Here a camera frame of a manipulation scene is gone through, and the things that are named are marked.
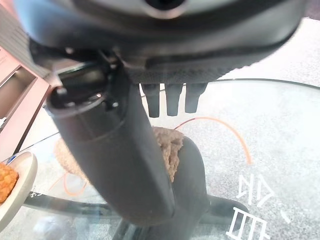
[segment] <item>black device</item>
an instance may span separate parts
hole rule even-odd
[[[207,196],[201,155],[184,140],[171,184],[150,117],[159,116],[159,84],[167,114],[194,113],[207,83],[277,50],[297,29],[306,0],[14,0],[36,64],[61,60],[62,86],[48,109],[92,184],[126,221],[128,238],[186,240],[195,225],[227,224],[240,203]],[[196,161],[189,161],[192,156]]]

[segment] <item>black plastic housing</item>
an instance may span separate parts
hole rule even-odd
[[[157,225],[174,215],[172,185],[138,85],[116,76],[112,93],[70,107],[53,89],[47,108],[100,195],[131,223]]]

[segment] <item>wooden cabinet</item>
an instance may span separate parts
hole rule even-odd
[[[18,151],[26,138],[50,85],[0,48],[0,162]]]

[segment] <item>brown sponge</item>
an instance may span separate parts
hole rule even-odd
[[[156,141],[161,148],[164,164],[170,176],[170,180],[173,182],[179,165],[178,151],[183,146],[184,136],[179,131],[163,127],[153,127],[152,129]],[[78,175],[89,183],[87,176],[81,170],[62,138],[56,142],[54,154],[60,165],[67,172]]]

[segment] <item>screw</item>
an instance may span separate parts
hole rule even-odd
[[[73,53],[75,52],[75,50],[74,50],[73,48],[71,48],[71,47],[66,47],[66,48],[65,48],[65,52],[66,52],[67,54],[73,54]]]
[[[112,103],[112,107],[113,107],[113,108],[116,108],[116,107],[118,107],[118,106],[119,106],[119,103],[118,103],[118,102],[115,101],[114,103]]]
[[[67,89],[65,89],[64,87],[59,87],[57,90],[56,90],[56,93],[58,95],[66,95],[67,94]]]
[[[71,108],[71,107],[74,107],[76,104],[75,104],[73,101],[71,101],[71,102],[65,103],[64,105],[65,105],[67,108]]]

